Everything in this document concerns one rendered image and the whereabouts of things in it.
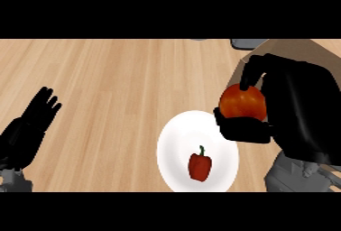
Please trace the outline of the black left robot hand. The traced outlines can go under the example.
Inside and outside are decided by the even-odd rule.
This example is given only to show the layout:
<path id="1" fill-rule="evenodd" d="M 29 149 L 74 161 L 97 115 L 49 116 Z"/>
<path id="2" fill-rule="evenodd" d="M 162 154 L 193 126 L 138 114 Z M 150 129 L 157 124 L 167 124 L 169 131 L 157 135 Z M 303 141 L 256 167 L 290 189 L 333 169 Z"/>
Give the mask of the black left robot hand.
<path id="1" fill-rule="evenodd" d="M 63 108 L 54 89 L 42 87 L 21 117 L 0 133 L 0 171 L 23 170 L 33 162 L 48 128 Z"/>

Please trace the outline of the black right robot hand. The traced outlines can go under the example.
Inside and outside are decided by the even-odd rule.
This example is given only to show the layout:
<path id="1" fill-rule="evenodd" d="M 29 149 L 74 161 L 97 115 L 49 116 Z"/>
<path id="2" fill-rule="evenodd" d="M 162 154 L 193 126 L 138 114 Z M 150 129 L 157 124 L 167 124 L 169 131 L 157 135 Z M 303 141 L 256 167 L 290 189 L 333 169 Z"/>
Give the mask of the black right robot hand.
<path id="1" fill-rule="evenodd" d="M 341 89 L 331 71 L 274 54 L 253 55 L 241 74 L 244 90 L 262 83 L 266 116 L 227 118 L 215 113 L 225 139 L 275 142 L 287 157 L 341 166 Z"/>

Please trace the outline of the red tomato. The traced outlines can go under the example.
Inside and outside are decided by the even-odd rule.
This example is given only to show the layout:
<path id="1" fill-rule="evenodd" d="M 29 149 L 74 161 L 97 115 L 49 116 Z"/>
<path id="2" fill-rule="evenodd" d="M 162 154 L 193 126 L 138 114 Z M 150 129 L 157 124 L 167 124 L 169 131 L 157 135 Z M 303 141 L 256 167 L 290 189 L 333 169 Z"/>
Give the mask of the red tomato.
<path id="1" fill-rule="evenodd" d="M 240 84 L 229 86 L 222 94 L 219 102 L 221 113 L 225 118 L 253 117 L 266 119 L 266 98 L 256 87 L 244 91 Z"/>

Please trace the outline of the brown cardboard box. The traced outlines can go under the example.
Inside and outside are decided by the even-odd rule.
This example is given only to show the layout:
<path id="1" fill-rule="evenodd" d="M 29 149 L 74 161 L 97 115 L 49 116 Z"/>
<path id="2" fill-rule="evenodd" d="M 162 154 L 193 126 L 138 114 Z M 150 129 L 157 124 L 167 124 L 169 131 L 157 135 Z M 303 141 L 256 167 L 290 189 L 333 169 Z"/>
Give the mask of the brown cardboard box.
<path id="1" fill-rule="evenodd" d="M 241 58 L 231 80 L 228 81 L 228 86 L 240 83 L 244 66 L 250 61 L 250 57 L 268 53 L 325 67 L 331 71 L 337 85 L 341 88 L 341 57 L 328 51 L 311 39 L 269 39 L 263 42 L 262 45 Z"/>

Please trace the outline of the white plate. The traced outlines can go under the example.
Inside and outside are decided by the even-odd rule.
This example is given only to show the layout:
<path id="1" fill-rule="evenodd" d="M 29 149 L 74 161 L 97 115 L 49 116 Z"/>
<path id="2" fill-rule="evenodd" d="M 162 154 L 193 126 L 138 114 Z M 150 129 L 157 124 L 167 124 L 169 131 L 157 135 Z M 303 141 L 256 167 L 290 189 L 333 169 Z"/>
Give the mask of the white plate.
<path id="1" fill-rule="evenodd" d="M 188 170 L 191 155 L 200 154 L 200 147 L 204 147 L 204 155 L 212 158 L 206 181 L 194 180 Z M 187 111 L 167 122 L 157 141 L 157 166 L 176 192 L 229 190 L 240 171 L 240 148 L 222 136 L 213 114 Z"/>

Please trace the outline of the dark grey object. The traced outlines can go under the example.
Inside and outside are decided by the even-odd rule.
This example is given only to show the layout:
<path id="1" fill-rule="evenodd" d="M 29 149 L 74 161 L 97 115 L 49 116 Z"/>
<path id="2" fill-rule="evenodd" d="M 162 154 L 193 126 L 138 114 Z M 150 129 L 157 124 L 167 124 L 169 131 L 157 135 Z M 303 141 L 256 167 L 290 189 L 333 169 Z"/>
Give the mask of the dark grey object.
<path id="1" fill-rule="evenodd" d="M 232 39 L 231 44 L 237 50 L 252 51 L 266 41 L 266 39 Z"/>

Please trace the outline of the red bell pepper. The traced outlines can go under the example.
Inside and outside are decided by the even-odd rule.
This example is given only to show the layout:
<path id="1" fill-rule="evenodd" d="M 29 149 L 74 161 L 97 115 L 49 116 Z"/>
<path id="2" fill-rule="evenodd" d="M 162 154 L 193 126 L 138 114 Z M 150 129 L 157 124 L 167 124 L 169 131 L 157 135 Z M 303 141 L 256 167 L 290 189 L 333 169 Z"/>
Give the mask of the red bell pepper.
<path id="1" fill-rule="evenodd" d="M 188 163 L 190 177 L 204 182 L 212 173 L 212 157 L 206 155 L 206 148 L 200 146 L 200 154 L 193 154 Z"/>

